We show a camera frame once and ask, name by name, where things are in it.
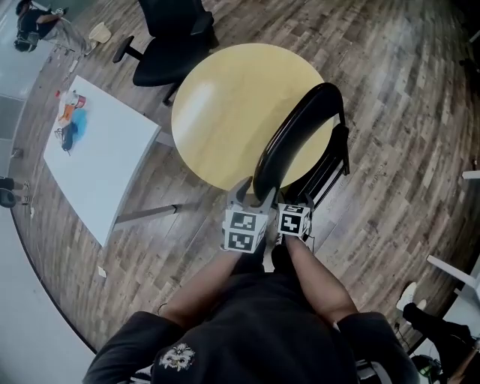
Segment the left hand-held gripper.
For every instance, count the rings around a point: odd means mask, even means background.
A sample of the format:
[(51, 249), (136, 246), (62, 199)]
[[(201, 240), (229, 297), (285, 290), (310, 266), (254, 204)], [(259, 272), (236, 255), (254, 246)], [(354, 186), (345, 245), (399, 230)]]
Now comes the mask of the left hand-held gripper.
[(243, 178), (228, 192), (225, 218), (222, 223), (221, 248), (225, 251), (253, 254), (266, 233), (269, 211), (278, 190), (272, 188), (261, 205), (244, 207), (242, 204), (251, 182), (251, 177)]

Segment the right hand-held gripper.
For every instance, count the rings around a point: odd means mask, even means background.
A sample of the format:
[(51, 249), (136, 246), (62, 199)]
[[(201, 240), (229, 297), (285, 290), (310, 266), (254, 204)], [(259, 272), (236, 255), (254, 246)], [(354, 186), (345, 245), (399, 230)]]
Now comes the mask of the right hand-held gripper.
[(311, 217), (314, 201), (308, 193), (304, 194), (306, 205), (277, 205), (277, 231), (282, 235), (295, 236), (300, 239), (308, 237), (311, 232)]

